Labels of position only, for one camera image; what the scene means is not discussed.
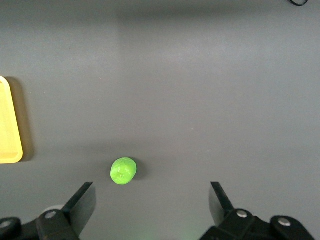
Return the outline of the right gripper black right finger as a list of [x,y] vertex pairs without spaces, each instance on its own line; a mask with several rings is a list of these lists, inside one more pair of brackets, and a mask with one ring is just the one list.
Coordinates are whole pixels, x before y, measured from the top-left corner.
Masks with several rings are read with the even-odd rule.
[[315,240],[295,218],[275,215],[269,222],[235,208],[219,182],[211,182],[209,209],[214,221],[199,240]]

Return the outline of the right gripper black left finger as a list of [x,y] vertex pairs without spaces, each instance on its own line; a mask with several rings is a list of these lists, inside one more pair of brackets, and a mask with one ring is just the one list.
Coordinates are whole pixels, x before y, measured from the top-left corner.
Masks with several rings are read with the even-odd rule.
[[80,240],[97,205],[93,182],[84,183],[61,208],[51,208],[22,224],[18,217],[0,219],[0,240]]

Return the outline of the green apple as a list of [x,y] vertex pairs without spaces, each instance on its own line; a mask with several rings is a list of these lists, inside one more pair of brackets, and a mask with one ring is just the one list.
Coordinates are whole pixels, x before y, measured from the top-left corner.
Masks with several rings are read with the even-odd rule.
[[115,160],[110,168],[110,178],[117,185],[130,183],[137,173],[137,164],[130,157]]

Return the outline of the yellow plastic tray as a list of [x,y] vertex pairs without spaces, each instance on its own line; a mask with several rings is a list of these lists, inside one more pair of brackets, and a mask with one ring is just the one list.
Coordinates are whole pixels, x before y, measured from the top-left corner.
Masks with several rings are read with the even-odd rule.
[[15,164],[23,157],[23,147],[11,87],[0,75],[0,164]]

